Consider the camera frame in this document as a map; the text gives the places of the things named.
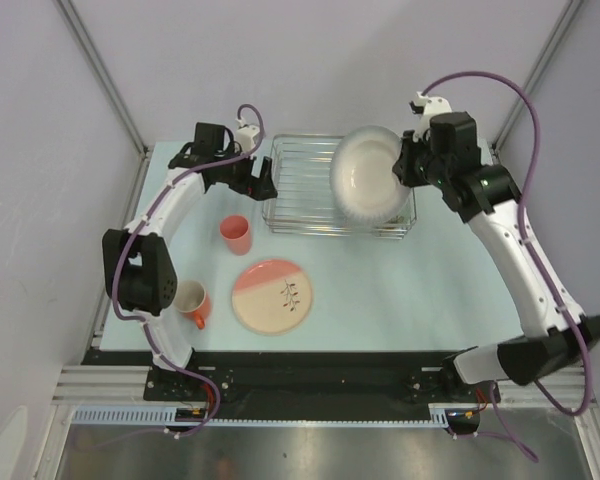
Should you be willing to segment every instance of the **light blue table surface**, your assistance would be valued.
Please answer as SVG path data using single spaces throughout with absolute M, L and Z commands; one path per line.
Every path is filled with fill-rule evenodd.
M 142 190 L 146 208 L 164 181 L 167 163 L 184 142 L 158 143 Z M 264 142 L 259 156 L 269 154 Z M 483 148 L 485 160 L 489 158 Z M 169 251 L 179 280 L 206 285 L 213 301 L 200 331 L 169 308 L 196 350 L 399 351 L 462 349 L 521 334 L 518 316 L 495 265 L 480 241 L 448 210 L 435 188 L 416 192 L 418 220 L 400 241 L 367 237 L 311 237 L 271 233 L 262 204 L 212 187 L 183 220 Z M 218 232 L 231 214 L 246 216 L 254 244 L 231 254 Z M 240 324 L 231 290 L 240 273 L 267 258 L 287 258 L 313 282 L 309 316 L 282 336 L 256 334 Z M 148 350 L 140 326 L 111 309 L 102 350 Z

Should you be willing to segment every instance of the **metal floor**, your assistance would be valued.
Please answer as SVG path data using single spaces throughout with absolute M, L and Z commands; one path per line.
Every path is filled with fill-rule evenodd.
M 453 441 L 442 430 L 207 427 L 173 440 L 160 433 L 92 446 L 138 427 L 72 426 L 58 480 L 589 479 L 573 421 L 544 409 L 505 412 L 540 457 L 509 443 Z M 502 431 L 492 412 L 481 430 Z

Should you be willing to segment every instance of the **wire dish rack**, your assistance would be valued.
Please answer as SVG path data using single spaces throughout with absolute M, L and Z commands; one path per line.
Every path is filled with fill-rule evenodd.
M 402 211 L 382 225 L 356 224 L 336 207 L 329 168 L 341 139 L 326 135 L 276 135 L 271 158 L 278 198 L 264 202 L 265 222 L 274 233 L 404 238 L 416 221 L 413 190 Z

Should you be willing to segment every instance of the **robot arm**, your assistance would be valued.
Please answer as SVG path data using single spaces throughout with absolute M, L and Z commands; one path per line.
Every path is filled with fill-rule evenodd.
M 102 238 L 105 285 L 107 294 L 112 297 L 115 270 L 123 249 L 131 232 L 142 225 L 124 260 L 118 282 L 118 302 L 122 309 L 144 319 L 158 350 L 180 367 L 187 365 L 191 345 L 182 336 L 177 318 L 162 315 L 171 305 L 178 285 L 167 249 L 169 242 L 186 214 L 216 183 L 226 183 L 233 191 L 254 200 L 277 196 L 271 176 L 272 161 L 267 157 L 262 162 L 259 177 L 251 175 L 255 158 L 187 174 L 191 168 L 229 160 L 242 151 L 254 149 L 259 128 L 246 125 L 242 120 L 239 127 L 234 139 L 233 133 L 222 125 L 198 123 L 194 141 L 185 144 L 169 162 L 164 185 L 150 206 L 122 230 L 108 230 Z M 224 147 L 226 132 L 230 140 Z M 155 362 L 171 369 L 159 358 Z
M 418 94 L 411 104 L 421 116 L 416 130 L 403 135 L 393 167 L 408 187 L 433 185 L 449 208 L 480 239 L 502 275 L 516 305 L 523 336 L 462 352 L 447 362 L 458 383 L 510 378 L 526 385 L 579 359 L 574 334 L 563 316 L 576 321 L 587 347 L 600 340 L 600 316 L 587 317 L 551 267 L 528 218 L 518 225 L 518 190 L 501 165 L 482 165 L 476 124 L 466 112 L 453 112 L 441 97 Z M 524 237 L 520 229 L 526 229 Z M 565 305 L 558 307 L 545 277 L 530 256 L 535 247 Z

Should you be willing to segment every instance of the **pink and white plate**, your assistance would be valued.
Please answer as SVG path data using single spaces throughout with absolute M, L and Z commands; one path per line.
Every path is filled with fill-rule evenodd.
M 250 330 L 281 335 L 305 319 L 313 302 L 311 281 L 302 268 L 281 259 L 245 270 L 232 293 L 233 309 Z

